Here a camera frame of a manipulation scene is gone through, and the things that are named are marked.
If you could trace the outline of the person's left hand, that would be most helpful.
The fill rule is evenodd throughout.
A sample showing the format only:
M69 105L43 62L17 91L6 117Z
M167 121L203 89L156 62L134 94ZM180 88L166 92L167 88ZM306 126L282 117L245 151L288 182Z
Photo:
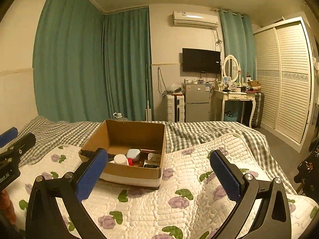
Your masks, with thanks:
M11 224L16 223L14 206L6 190L1 191L0 209Z

